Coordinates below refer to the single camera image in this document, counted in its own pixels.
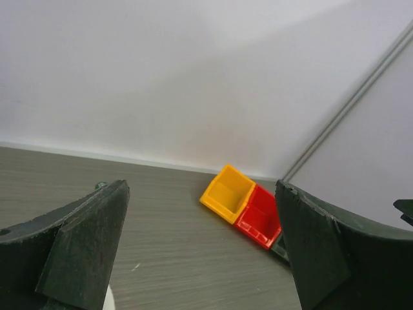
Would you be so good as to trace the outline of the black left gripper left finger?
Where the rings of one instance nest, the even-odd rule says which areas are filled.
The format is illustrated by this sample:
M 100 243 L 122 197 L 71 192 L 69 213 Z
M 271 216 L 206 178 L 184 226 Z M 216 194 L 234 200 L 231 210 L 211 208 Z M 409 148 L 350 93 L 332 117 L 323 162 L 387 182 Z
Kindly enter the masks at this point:
M 126 217 L 125 180 L 1 229 L 1 309 L 102 309 Z

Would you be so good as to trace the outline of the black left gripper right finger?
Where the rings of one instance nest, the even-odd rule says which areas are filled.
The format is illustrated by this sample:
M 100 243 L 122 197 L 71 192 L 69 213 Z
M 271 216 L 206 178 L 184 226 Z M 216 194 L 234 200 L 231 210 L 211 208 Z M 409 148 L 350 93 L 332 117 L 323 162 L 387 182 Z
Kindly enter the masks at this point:
M 275 197 L 302 309 L 412 309 L 412 232 L 282 180 Z

